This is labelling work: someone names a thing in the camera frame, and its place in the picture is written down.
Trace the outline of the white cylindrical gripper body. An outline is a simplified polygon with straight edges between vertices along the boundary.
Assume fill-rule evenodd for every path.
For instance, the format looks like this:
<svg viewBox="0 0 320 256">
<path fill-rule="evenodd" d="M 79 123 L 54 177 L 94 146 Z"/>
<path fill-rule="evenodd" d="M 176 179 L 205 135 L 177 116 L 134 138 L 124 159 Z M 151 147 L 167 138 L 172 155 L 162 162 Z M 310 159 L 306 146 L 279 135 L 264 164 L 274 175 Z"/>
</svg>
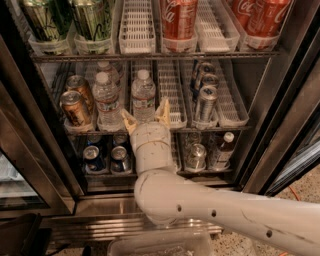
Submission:
<svg viewBox="0 0 320 256">
<path fill-rule="evenodd" d="M 130 133 L 130 143 L 138 175 L 153 169 L 172 173 L 176 171 L 172 157 L 171 133 L 164 124 L 159 122 L 139 124 Z"/>
</svg>

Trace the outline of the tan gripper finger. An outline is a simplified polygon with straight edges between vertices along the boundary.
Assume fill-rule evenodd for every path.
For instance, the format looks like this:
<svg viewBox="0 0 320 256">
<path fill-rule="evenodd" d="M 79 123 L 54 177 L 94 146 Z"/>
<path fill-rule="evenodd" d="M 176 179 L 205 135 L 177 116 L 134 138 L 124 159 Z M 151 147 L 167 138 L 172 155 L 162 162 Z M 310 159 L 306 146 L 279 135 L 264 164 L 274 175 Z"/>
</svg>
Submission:
<svg viewBox="0 0 320 256">
<path fill-rule="evenodd" d="M 162 123 L 167 128 L 170 128 L 170 103 L 167 97 L 161 99 L 160 105 L 155 112 L 155 120 L 159 123 Z"/>
<path fill-rule="evenodd" d="M 122 116 L 126 130 L 128 131 L 129 134 L 132 134 L 133 131 L 138 126 L 138 121 L 126 109 L 121 110 L 121 116 Z"/>
</svg>

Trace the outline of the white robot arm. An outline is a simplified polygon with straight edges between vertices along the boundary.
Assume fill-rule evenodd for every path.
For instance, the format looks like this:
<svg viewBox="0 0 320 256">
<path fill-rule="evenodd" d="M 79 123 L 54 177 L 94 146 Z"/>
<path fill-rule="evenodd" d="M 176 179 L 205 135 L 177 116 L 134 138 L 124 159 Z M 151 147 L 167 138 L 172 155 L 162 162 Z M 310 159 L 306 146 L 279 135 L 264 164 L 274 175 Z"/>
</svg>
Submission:
<svg viewBox="0 0 320 256">
<path fill-rule="evenodd" d="M 169 113 L 167 99 L 148 123 L 121 111 L 136 158 L 134 198 L 154 224 L 199 219 L 296 256 L 320 256 L 319 204 L 209 188 L 177 175 Z"/>
</svg>

